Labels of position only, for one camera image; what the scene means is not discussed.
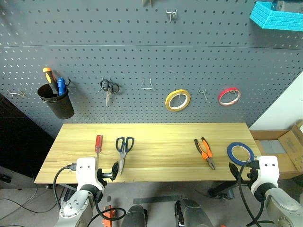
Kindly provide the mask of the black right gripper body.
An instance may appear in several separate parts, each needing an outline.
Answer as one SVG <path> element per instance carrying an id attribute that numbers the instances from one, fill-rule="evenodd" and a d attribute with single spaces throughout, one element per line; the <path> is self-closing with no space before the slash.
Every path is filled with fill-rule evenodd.
<path id="1" fill-rule="evenodd" d="M 247 186 L 251 187 L 258 178 L 258 170 L 251 169 L 249 173 L 247 173 L 247 177 L 250 179 Z"/>

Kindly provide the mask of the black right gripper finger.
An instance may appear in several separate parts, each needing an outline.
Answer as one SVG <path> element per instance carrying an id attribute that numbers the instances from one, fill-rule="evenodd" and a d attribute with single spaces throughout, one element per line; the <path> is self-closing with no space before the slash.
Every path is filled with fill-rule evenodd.
<path id="1" fill-rule="evenodd" d="M 229 169 L 231 174 L 235 177 L 236 182 L 239 183 L 239 171 L 234 163 L 229 162 Z"/>

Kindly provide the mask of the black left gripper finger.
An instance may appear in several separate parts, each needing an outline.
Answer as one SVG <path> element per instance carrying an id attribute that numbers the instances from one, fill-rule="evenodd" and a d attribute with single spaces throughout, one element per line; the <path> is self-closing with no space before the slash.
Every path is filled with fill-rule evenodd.
<path id="1" fill-rule="evenodd" d="M 114 181 L 116 179 L 116 176 L 118 175 L 119 172 L 119 162 L 116 161 L 113 166 L 112 166 L 112 171 L 111 171 L 111 181 Z"/>

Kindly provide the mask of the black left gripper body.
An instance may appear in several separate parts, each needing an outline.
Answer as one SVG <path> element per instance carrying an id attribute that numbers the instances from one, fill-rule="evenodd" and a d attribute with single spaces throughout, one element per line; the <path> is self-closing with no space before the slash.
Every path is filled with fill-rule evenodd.
<path id="1" fill-rule="evenodd" d="M 103 173 L 103 170 L 101 168 L 97 171 L 97 179 L 102 184 L 103 187 L 106 187 L 107 181 L 106 179 L 110 179 L 111 181 L 114 181 L 113 173 Z"/>

